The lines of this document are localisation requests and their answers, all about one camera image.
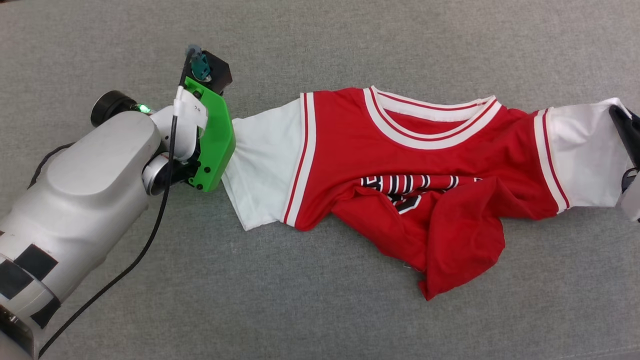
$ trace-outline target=green 3d-printed part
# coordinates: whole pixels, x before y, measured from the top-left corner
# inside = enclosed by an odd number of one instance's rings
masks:
[[[189,184],[203,192],[210,192],[218,187],[222,173],[225,172],[229,159],[236,149],[234,127],[231,124],[229,110],[222,96],[204,87],[194,79],[185,79],[185,89],[192,94],[202,94],[200,101],[209,112],[209,120],[204,135],[200,138],[200,166]]]

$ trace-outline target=red jersey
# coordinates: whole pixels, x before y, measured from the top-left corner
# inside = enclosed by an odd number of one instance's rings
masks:
[[[495,97],[436,105],[377,90],[302,94],[234,120],[223,176],[245,229],[312,229],[333,213],[426,276],[424,296],[465,284],[504,248],[500,217],[613,206],[628,156],[617,99],[527,114]]]

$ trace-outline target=black wire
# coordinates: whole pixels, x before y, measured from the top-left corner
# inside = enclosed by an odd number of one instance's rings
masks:
[[[184,60],[184,66],[182,68],[182,74],[180,75],[180,83],[178,85],[185,87],[184,81],[187,78],[187,72],[188,69],[190,69],[191,67],[189,66],[189,63],[191,62],[191,55],[193,55],[193,53],[195,53],[196,49],[190,49],[187,52],[187,58]]]
[[[31,182],[29,183],[29,187],[27,188],[27,190],[30,189],[33,185],[36,185],[36,182],[38,181],[38,176],[40,176],[40,173],[42,172],[42,168],[47,163],[47,161],[49,161],[51,156],[54,156],[55,154],[57,154],[58,152],[60,152],[60,151],[62,151],[64,149],[70,148],[71,145],[73,145],[73,144],[75,144],[75,143],[72,142],[72,143],[68,143],[66,145],[59,146],[55,150],[53,150],[52,152],[47,154],[47,156],[45,156],[44,159],[42,159],[42,161],[40,162],[40,164],[36,168],[36,172],[35,172],[35,174],[33,174],[33,177],[31,178]]]
[[[193,54],[195,50],[191,49],[189,50],[186,59],[184,60],[184,66],[182,68],[182,75],[180,77],[180,85],[181,86],[185,86],[184,82],[187,76],[187,69],[189,67],[189,62],[191,61],[191,55]],[[151,247],[151,244],[154,242],[154,238],[156,237],[156,234],[158,232],[158,229],[160,228],[160,223],[162,222],[162,217],[164,215],[164,208],[166,207],[166,201],[169,198],[169,189],[171,188],[171,176],[172,176],[172,172],[173,172],[173,155],[175,152],[175,133],[177,130],[177,124],[178,124],[178,117],[177,116],[173,116],[172,121],[171,121],[171,140],[169,141],[169,162],[167,164],[166,167],[166,173],[168,174],[168,179],[166,181],[166,184],[164,186],[164,194],[162,197],[162,203],[160,203],[160,210],[158,210],[158,216],[156,218],[156,224],[154,225],[154,229],[151,231],[151,235],[149,235],[149,239],[147,240],[147,243],[145,244],[145,247],[142,249],[142,251],[140,252],[140,254],[138,255],[138,257],[136,257],[136,259],[133,261],[133,263],[131,263],[131,265],[129,265],[120,275],[118,275],[115,279],[113,279],[109,284],[107,284],[107,286],[103,287],[100,291],[98,291],[97,294],[95,294],[91,299],[89,299],[88,302],[86,302],[80,309],[78,309],[78,311],[76,311],[68,320],[67,322],[65,322],[62,327],[60,327],[60,329],[58,329],[58,331],[56,331],[55,334],[53,334],[53,336],[51,336],[51,339],[49,339],[49,341],[47,341],[47,343],[42,347],[42,349],[40,350],[40,354],[38,357],[42,357],[42,355],[47,351],[47,349],[51,346],[51,344],[54,343],[54,341],[56,341],[56,339],[58,339],[60,337],[60,335],[67,329],[67,327],[69,327],[69,325],[71,325],[71,323],[74,322],[75,319],[78,318],[78,316],[82,315],[82,313],[84,313],[85,310],[87,310],[96,300],[98,300],[105,292],[107,292],[109,289],[111,289],[118,281],[120,281],[123,277],[125,277],[129,272],[131,272],[131,270],[133,270],[133,268],[136,267],[136,265],[138,265],[138,263],[142,260],[142,258],[144,258],[145,254],[147,253],[147,251],[149,250],[149,248]],[[71,146],[72,144],[64,145],[62,147],[57,148],[56,150],[52,151],[51,153],[49,153],[44,160],[42,161],[42,163],[40,164],[40,166],[38,166],[38,170],[36,170],[36,174],[34,175],[34,179],[36,179],[40,174],[40,171],[42,170],[42,166],[44,166],[44,163],[47,162],[47,160],[56,152],[65,149],[66,147]]]

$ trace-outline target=green led light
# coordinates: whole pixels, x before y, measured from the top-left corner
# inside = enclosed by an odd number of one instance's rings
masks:
[[[151,109],[146,107],[145,105],[140,104],[140,106],[138,106],[138,110],[140,110],[141,113],[150,113]]]

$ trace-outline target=gray fabric surface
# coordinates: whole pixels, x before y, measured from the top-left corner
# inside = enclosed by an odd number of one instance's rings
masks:
[[[104,92],[168,104],[190,43],[231,65],[235,117],[369,85],[529,111],[618,96],[640,111],[639,19],[637,0],[3,3],[0,212],[45,153],[92,129]],[[135,258],[158,204],[48,335]],[[180,186],[147,257],[44,359],[635,359],[639,230],[617,209],[505,220],[498,264],[426,302],[417,273],[335,218],[245,233],[222,188]]]

